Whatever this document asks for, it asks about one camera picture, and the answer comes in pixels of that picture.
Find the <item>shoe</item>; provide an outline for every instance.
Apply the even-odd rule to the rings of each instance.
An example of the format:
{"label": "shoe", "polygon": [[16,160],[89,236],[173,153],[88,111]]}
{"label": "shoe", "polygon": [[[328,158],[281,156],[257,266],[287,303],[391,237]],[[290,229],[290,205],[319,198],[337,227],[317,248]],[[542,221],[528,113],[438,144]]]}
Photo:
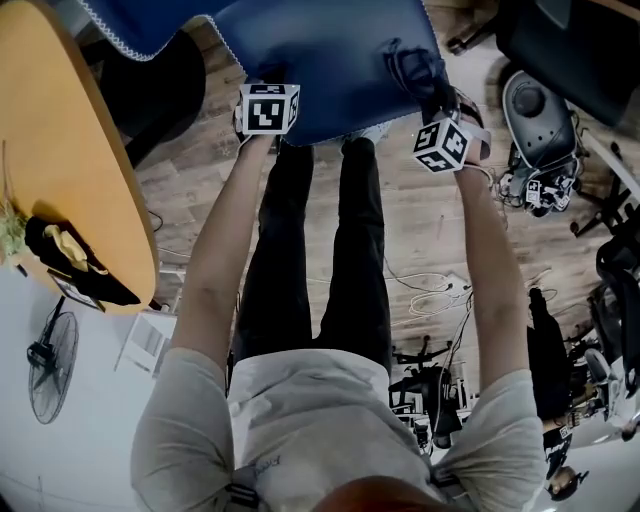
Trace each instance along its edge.
{"label": "shoe", "polygon": [[391,121],[387,121],[386,123],[380,123],[375,126],[371,126],[370,128],[365,128],[364,130],[358,130],[357,132],[349,133],[342,137],[342,146],[344,146],[347,142],[353,142],[356,139],[369,139],[373,142],[375,146],[380,139],[384,136],[385,133],[389,131],[391,127]]}

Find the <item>black fan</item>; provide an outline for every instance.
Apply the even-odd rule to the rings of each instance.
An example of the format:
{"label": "black fan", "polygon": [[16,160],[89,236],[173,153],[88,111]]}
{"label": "black fan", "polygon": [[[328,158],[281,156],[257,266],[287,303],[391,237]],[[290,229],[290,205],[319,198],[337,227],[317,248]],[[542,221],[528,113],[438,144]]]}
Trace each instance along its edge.
{"label": "black fan", "polygon": [[56,419],[71,382],[78,346],[78,322],[73,313],[61,313],[64,297],[47,319],[40,339],[27,349],[29,398],[43,425]]}

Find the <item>hair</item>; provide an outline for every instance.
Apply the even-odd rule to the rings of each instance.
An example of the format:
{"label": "hair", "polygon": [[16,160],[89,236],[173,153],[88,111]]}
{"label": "hair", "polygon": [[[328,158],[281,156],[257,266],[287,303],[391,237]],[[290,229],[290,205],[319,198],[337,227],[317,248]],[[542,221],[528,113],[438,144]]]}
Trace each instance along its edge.
{"label": "hair", "polygon": [[553,487],[549,486],[547,492],[551,495],[551,501],[565,501],[571,498],[571,496],[573,496],[578,490],[578,487],[580,487],[582,481],[587,478],[588,475],[588,471],[584,475],[582,473],[578,473],[569,481],[567,485],[565,485],[557,493],[554,493]]}
{"label": "hair", "polygon": [[627,441],[631,441],[635,435],[636,435],[635,429],[630,432],[628,430],[623,430],[622,434],[620,434],[620,437],[622,437],[622,440],[626,443]]}

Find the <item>white cube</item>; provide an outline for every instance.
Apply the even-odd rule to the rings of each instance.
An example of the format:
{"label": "white cube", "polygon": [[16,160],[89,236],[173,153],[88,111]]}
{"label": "white cube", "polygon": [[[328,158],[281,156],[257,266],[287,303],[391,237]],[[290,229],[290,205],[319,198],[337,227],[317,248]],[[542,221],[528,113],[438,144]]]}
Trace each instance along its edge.
{"label": "white cube", "polygon": [[245,84],[240,94],[244,135],[284,134],[298,118],[299,85]]}
{"label": "white cube", "polygon": [[459,171],[471,140],[470,133],[446,117],[420,128],[413,157],[431,172]]}

